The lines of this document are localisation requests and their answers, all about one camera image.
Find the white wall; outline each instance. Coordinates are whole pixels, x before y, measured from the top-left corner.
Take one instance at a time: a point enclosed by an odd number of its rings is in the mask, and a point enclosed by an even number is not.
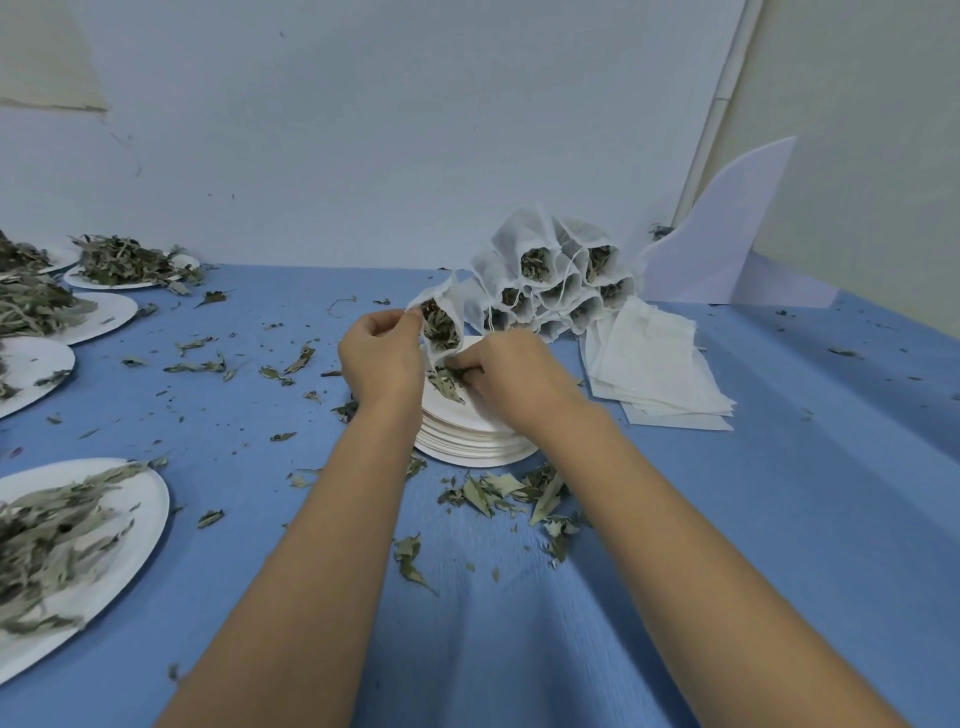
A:
[[[791,134],[756,249],[960,336],[960,3],[767,0],[704,182]]]
[[[742,7],[78,0],[111,112],[0,108],[0,229],[436,267],[541,201],[624,237],[672,217]]]

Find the person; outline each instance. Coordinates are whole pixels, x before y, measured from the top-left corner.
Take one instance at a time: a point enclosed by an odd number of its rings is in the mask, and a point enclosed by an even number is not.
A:
[[[158,728],[349,725],[420,429],[421,326],[382,311],[340,342],[356,416]],[[702,725],[906,725],[535,334],[492,333],[449,364],[563,475]]]

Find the stack of empty tea bags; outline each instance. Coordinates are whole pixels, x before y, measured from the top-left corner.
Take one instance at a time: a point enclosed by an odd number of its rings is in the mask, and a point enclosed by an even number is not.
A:
[[[599,228],[525,207],[493,234],[461,284],[464,320],[481,332],[529,328],[547,342],[619,310],[636,290],[620,248]]]
[[[735,402],[717,388],[694,346],[696,324],[636,296],[590,323],[580,339],[590,391],[619,400],[632,425],[732,429]]]

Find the beige wall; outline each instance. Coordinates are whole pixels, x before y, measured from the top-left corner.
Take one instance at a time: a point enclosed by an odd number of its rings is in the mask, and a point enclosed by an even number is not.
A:
[[[703,184],[791,134],[756,249],[960,336],[960,2],[766,0]]]

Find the table surface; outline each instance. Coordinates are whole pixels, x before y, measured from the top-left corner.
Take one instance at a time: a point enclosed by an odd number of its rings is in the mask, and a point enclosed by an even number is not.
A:
[[[223,266],[207,289],[228,291],[225,303],[195,308],[197,296],[135,291],[159,312],[76,347],[66,384],[0,422],[0,475],[70,458],[168,453],[163,475],[184,506],[101,616],[0,687],[6,728],[147,726],[159,715],[175,689],[168,666],[190,669],[297,512],[305,492],[286,474],[320,467],[343,429],[329,409],[346,400],[347,386],[320,378],[338,367],[337,341],[378,308],[373,300],[404,304],[446,275]],[[913,724],[955,725],[960,342],[846,294],[829,309],[783,313],[666,307],[698,322],[698,344],[738,402],[735,431],[626,427],[617,405],[611,412]],[[218,340],[187,358],[223,351],[230,367],[243,362],[232,381],[162,371],[178,361],[175,342],[207,335]],[[296,386],[257,372],[285,366],[317,338]],[[582,375],[575,341],[553,350]],[[149,366],[128,369],[125,356]],[[323,404],[301,396],[311,389]],[[61,425],[45,419],[55,413]],[[695,725],[596,533],[578,534],[566,563],[551,570],[542,529],[437,504],[440,479],[462,472],[431,460],[407,484],[396,535],[421,534],[417,566],[440,596],[390,563],[354,725]],[[219,508],[226,516],[198,530],[198,517]]]

